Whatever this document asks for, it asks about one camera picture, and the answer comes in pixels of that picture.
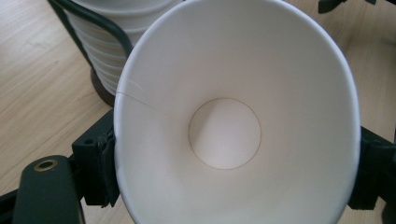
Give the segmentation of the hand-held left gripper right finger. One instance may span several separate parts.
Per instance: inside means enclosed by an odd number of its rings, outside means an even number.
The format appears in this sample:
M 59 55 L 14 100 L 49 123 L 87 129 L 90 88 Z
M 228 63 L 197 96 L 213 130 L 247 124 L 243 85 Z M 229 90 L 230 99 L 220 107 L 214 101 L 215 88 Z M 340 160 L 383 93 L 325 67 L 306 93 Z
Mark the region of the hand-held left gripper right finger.
M 361 154 L 348 206 L 373 210 L 378 198 L 396 209 L 396 144 L 361 128 Z

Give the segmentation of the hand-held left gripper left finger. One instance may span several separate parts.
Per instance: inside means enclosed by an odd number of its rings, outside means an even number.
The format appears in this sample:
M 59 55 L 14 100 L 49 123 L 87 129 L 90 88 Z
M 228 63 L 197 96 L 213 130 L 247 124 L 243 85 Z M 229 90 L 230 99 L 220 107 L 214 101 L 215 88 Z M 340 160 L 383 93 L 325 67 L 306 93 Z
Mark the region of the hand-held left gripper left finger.
M 73 144 L 87 205 L 114 206 L 120 196 L 116 178 L 114 111 L 109 110 Z

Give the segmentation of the stack of white paper cups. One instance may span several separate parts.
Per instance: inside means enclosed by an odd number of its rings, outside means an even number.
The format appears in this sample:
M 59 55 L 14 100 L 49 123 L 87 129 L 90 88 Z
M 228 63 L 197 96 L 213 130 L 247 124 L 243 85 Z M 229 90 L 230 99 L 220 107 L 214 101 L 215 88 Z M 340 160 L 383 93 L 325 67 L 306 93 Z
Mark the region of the stack of white paper cups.
M 116 23 L 134 46 L 162 14 L 183 0 L 72 0 Z M 105 29 L 66 13 L 82 47 L 87 52 L 104 89 L 114 95 L 127 56 L 120 42 Z

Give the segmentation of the single white paper cup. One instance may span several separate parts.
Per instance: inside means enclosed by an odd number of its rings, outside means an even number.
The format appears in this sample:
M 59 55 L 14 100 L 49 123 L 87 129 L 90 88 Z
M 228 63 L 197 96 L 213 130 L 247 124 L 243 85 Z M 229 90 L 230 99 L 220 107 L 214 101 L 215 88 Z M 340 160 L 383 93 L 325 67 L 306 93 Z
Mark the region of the single white paper cup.
M 186 0 L 125 64 L 116 174 L 134 224 L 336 224 L 360 115 L 340 49 L 282 0 Z

